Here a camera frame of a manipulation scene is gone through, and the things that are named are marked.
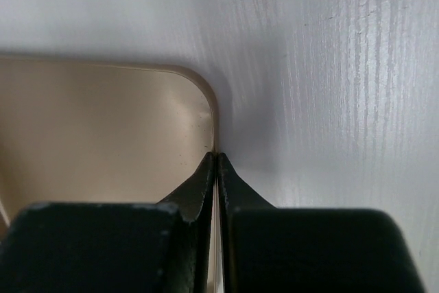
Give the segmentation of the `gold tin lid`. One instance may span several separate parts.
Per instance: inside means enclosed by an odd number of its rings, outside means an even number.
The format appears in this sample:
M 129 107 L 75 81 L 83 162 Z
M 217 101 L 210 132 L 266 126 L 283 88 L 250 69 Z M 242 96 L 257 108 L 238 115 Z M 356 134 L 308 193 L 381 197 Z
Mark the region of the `gold tin lid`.
M 1 243 L 42 202 L 148 203 L 215 146 L 217 104 L 192 70 L 1 59 Z

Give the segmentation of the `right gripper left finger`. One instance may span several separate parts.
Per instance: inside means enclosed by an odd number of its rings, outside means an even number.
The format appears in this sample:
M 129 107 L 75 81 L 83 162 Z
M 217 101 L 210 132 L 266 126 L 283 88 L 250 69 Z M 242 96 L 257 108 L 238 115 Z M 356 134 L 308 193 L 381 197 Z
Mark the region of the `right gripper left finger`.
M 154 204 L 31 204 L 1 243 L 1 291 L 205 292 L 212 206 L 212 153 Z

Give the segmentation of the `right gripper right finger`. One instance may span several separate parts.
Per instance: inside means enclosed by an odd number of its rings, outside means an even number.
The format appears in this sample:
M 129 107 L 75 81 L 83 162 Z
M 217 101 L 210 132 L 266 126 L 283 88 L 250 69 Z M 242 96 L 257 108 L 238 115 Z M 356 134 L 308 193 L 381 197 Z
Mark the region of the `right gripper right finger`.
M 423 292 L 394 220 L 374 209 L 278 208 L 217 158 L 226 292 Z

